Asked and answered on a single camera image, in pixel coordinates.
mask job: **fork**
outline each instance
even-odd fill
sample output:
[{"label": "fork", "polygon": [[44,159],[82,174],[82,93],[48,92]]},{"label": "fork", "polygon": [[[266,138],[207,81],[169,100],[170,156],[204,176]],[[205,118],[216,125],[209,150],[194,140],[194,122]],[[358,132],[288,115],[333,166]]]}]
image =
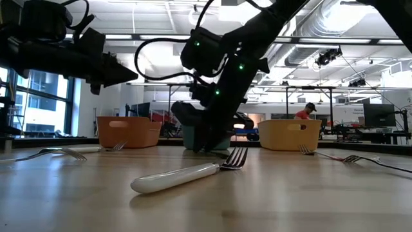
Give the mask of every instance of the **fork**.
[{"label": "fork", "polygon": [[[123,147],[127,144],[127,141],[125,142],[119,142],[116,144],[113,148],[101,148],[98,146],[95,147],[83,147],[83,148],[70,148],[70,150],[75,151],[77,153],[94,153],[94,152],[100,152],[100,151],[120,151],[123,149]],[[63,153],[60,151],[60,148],[48,148],[48,149],[55,149],[54,153]]]},{"label": "fork", "polygon": [[46,149],[43,149],[43,150],[39,151],[38,153],[36,153],[34,155],[29,155],[29,156],[24,157],[24,158],[0,160],[0,164],[8,164],[8,163],[13,163],[13,162],[30,160],[30,159],[40,157],[42,155],[53,153],[55,151],[61,151],[65,154],[67,154],[67,155],[70,155],[70,156],[74,157],[77,160],[87,160],[79,152],[73,151],[73,150],[68,149],[68,148],[46,148]]},{"label": "fork", "polygon": [[227,160],[217,163],[200,164],[165,173],[140,177],[132,181],[130,187],[138,193],[153,193],[180,184],[218,173],[221,170],[239,170],[246,162],[248,148],[234,148]]},{"label": "fork", "polygon": [[114,146],[113,148],[107,148],[106,151],[120,151],[125,145],[127,144],[127,141],[125,142],[119,142]]},{"label": "fork", "polygon": [[350,163],[355,163],[355,162],[363,159],[363,160],[367,160],[367,161],[370,161],[370,162],[372,162],[372,163],[378,164],[379,166],[382,166],[382,167],[385,167],[385,168],[391,168],[391,169],[395,169],[395,170],[399,170],[399,171],[405,171],[405,172],[407,172],[407,173],[412,173],[412,170],[408,170],[408,169],[404,169],[404,168],[398,168],[398,167],[395,167],[395,166],[387,165],[387,164],[383,163],[382,161],[380,161],[380,158],[379,158],[379,157],[373,157],[373,158],[371,159],[371,158],[361,157],[361,156],[358,156],[358,155],[350,155],[350,156],[348,156],[348,157],[346,157],[346,158],[340,158],[340,157],[334,157],[334,156],[331,156],[331,155],[327,155],[327,154],[324,154],[324,153],[320,153],[320,152],[317,152],[317,151],[310,151],[305,145],[299,145],[299,149],[301,150],[301,153],[302,153],[303,155],[315,155],[315,154],[318,154],[318,155],[323,155],[323,156],[325,156],[325,157],[328,157],[328,158],[333,159],[333,160],[336,160],[336,161],[350,162]]}]

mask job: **table surface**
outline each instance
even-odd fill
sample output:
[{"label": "table surface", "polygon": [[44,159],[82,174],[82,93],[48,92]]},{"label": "table surface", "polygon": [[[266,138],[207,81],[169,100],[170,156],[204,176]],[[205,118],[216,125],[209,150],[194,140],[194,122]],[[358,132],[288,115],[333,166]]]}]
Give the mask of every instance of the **table surface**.
[{"label": "table surface", "polygon": [[[19,150],[0,158],[38,151]],[[378,155],[412,169],[412,159]],[[0,164],[0,231],[411,231],[412,175],[367,161],[343,164],[250,148],[245,167],[151,195],[130,182],[219,160],[182,147],[45,155]]]}]

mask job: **yellow basket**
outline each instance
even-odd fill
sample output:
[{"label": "yellow basket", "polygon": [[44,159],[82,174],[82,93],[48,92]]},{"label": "yellow basket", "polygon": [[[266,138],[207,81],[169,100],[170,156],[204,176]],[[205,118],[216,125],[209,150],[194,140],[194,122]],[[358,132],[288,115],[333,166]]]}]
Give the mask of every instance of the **yellow basket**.
[{"label": "yellow basket", "polygon": [[259,136],[262,147],[275,151],[299,151],[299,145],[317,149],[320,120],[267,120],[260,122]]}]

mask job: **person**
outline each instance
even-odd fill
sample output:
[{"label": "person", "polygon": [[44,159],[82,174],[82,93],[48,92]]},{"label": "person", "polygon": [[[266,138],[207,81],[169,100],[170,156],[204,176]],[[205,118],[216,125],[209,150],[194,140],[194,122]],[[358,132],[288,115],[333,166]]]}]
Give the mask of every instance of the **person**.
[{"label": "person", "polygon": [[310,119],[309,114],[311,114],[313,111],[317,111],[315,104],[309,102],[308,104],[306,104],[303,110],[295,114],[295,119]]}]

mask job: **basket handle hole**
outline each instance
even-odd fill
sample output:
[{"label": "basket handle hole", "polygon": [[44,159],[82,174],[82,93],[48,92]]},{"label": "basket handle hole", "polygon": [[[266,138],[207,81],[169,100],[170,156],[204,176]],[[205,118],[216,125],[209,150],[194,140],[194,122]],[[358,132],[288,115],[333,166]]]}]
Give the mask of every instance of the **basket handle hole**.
[{"label": "basket handle hole", "polygon": [[129,126],[129,123],[122,121],[111,121],[109,122],[109,126],[112,128],[126,128]]}]

